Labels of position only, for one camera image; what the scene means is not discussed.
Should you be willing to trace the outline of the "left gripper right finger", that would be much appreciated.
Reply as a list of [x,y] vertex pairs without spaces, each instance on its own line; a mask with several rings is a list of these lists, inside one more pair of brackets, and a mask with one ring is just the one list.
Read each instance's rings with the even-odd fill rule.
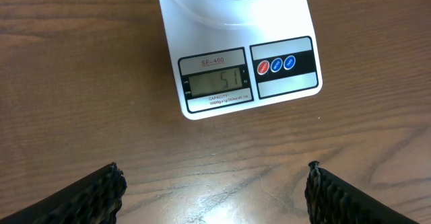
[[418,224],[319,167],[318,161],[308,166],[304,195],[310,223]]

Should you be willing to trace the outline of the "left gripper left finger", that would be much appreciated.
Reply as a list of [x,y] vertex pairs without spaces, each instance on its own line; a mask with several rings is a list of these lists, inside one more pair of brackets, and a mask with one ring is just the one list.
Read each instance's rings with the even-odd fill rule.
[[2,224],[115,224],[127,189],[112,162],[47,198],[1,219]]

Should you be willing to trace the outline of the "white digital kitchen scale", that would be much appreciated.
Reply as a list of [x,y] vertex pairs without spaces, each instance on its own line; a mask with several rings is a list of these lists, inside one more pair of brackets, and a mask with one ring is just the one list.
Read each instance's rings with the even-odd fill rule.
[[307,0],[159,0],[183,115],[199,120],[323,86]]

